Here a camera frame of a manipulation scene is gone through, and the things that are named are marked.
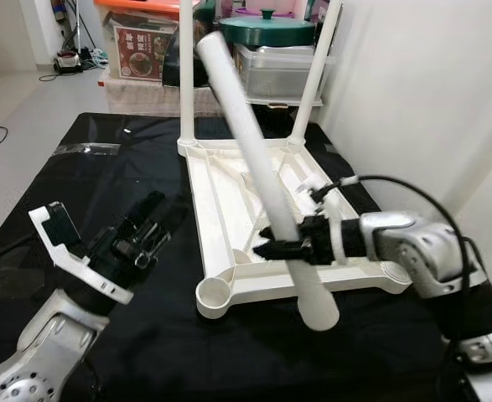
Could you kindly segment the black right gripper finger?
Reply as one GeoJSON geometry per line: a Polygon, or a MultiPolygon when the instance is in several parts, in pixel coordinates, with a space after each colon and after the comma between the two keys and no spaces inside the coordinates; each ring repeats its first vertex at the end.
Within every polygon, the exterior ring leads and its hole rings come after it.
{"type": "Polygon", "coordinates": [[[310,244],[307,240],[272,239],[254,246],[252,251],[264,260],[310,260],[310,244]]]}

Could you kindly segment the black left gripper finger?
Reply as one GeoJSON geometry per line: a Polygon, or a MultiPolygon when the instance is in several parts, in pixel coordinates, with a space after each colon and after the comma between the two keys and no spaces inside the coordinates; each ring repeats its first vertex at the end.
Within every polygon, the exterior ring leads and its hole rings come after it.
{"type": "Polygon", "coordinates": [[[188,212],[189,204],[185,200],[169,200],[158,208],[149,230],[150,252],[158,252],[169,241],[187,218],[188,212]]]}
{"type": "Polygon", "coordinates": [[[160,191],[152,191],[146,198],[139,200],[133,207],[133,226],[168,227],[169,201],[168,195],[160,191]]]}

